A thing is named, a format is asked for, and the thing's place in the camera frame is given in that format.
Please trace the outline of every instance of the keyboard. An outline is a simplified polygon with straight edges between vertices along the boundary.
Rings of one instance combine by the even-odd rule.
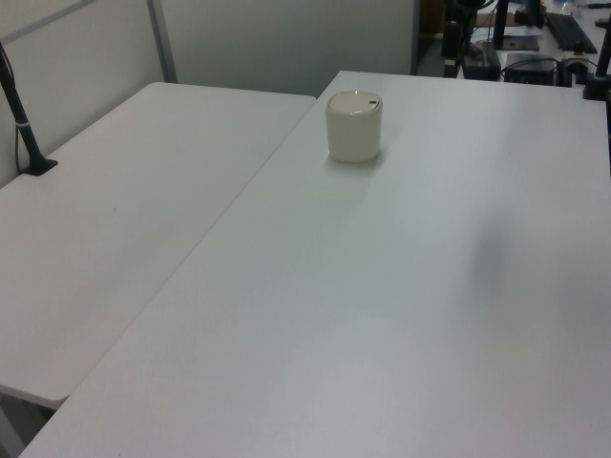
[[[574,51],[575,43],[580,41],[585,45],[585,51],[588,54],[598,52],[573,16],[546,12],[545,19],[547,19],[547,27],[550,28],[559,46],[565,51]]]

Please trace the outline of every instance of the black box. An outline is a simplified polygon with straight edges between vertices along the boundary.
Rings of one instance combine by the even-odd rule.
[[[500,78],[500,62],[491,43],[472,44],[461,64],[465,79],[497,81]]]
[[[554,86],[556,62],[550,55],[511,53],[507,55],[507,66],[505,68],[506,83]]]

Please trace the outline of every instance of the cable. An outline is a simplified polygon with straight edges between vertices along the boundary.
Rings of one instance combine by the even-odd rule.
[[[19,128],[15,125],[15,164],[17,165],[17,173],[22,174],[19,167]]]
[[[496,11],[496,9],[498,8],[498,4],[495,5],[495,7],[493,8],[492,13],[494,13]],[[490,18],[490,21],[488,21],[488,38],[486,39],[486,41],[488,43],[490,43],[490,29],[493,27],[493,18]]]
[[[578,60],[579,62],[587,62],[588,64],[593,65],[595,69],[599,66],[599,64],[594,63],[591,60],[586,59],[584,57],[569,57],[568,59],[564,59],[562,62],[569,62],[569,61],[574,61],[574,60]]]
[[[507,72],[508,70],[512,70],[515,69],[517,67],[522,67],[524,65],[528,65],[528,64],[534,64],[535,62],[556,62],[556,65],[558,65],[560,63],[559,60],[553,58],[553,57],[541,57],[541,58],[533,58],[533,59],[524,59],[524,60],[519,60],[517,62],[514,62],[511,65],[508,65],[507,67],[505,67],[504,69],[502,69],[500,71],[500,74],[505,74],[505,72]]]
[[[476,28],[474,29],[474,31],[472,31],[472,32],[471,32],[471,34],[473,35],[473,34],[475,33],[475,31],[478,31],[478,30],[479,30],[479,29],[481,29],[482,27],[486,27],[486,24],[488,24],[488,27],[491,27],[491,26],[492,26],[492,23],[493,23],[493,17],[492,17],[492,16],[493,16],[493,14],[495,13],[495,11],[496,11],[496,7],[494,7],[494,9],[493,9],[492,11],[490,11],[490,12],[489,12],[489,13],[486,15],[486,17],[484,18],[484,21],[483,21],[482,25],[481,25],[481,26],[476,27]]]

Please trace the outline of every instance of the floor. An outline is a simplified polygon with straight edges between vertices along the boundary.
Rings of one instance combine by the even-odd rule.
[[[444,58],[441,56],[441,38],[423,37],[418,40],[419,76],[443,77]]]
[[[0,394],[0,458],[17,458],[53,411]]]

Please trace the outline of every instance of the black stand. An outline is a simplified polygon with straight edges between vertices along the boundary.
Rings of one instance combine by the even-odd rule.
[[[536,36],[504,36],[508,7],[509,0],[498,0],[496,5],[495,34],[493,35],[495,49],[497,51],[538,51],[538,40]]]
[[[462,56],[469,48],[469,37],[473,29],[474,14],[472,11],[460,10],[458,13],[446,9],[446,23],[443,31],[441,55],[446,59],[444,77],[456,78]]]
[[[600,50],[599,65],[596,67],[596,73],[588,74],[588,80],[583,88],[583,98],[586,100],[600,100],[603,102],[609,101],[609,81],[607,80],[607,70],[609,69],[609,60],[611,59],[611,16],[607,31],[604,34],[602,49]]]
[[[30,155],[30,167],[27,167],[22,171],[22,173],[40,177],[45,172],[51,170],[55,165],[57,165],[57,161],[45,158],[38,149],[38,144],[36,143],[36,138],[34,137],[32,127],[30,126],[30,122],[26,116],[23,104],[21,103],[21,99],[17,93],[17,88],[15,87],[15,78],[12,74],[11,64],[9,63],[9,59],[4,52],[4,48],[2,47],[1,43],[0,83],[2,84],[2,89],[4,90],[5,96],[9,101],[9,106],[11,107],[12,115],[15,118],[15,123],[19,129],[19,133],[21,134],[23,142],[25,143]]]

